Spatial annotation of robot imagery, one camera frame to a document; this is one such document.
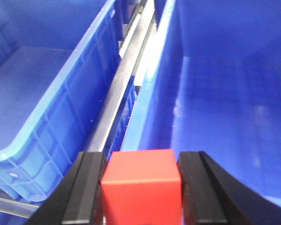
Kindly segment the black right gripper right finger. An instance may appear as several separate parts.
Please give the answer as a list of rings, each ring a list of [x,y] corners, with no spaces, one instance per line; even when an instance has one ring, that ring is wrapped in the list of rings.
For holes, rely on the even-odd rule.
[[[186,225],[281,225],[281,207],[254,192],[203,151],[180,152]]]

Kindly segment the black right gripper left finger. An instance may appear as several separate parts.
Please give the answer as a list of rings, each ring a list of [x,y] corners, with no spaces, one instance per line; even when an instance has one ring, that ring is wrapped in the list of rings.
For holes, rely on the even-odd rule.
[[[106,168],[101,152],[81,152],[28,225],[101,225],[104,220],[100,181]]]

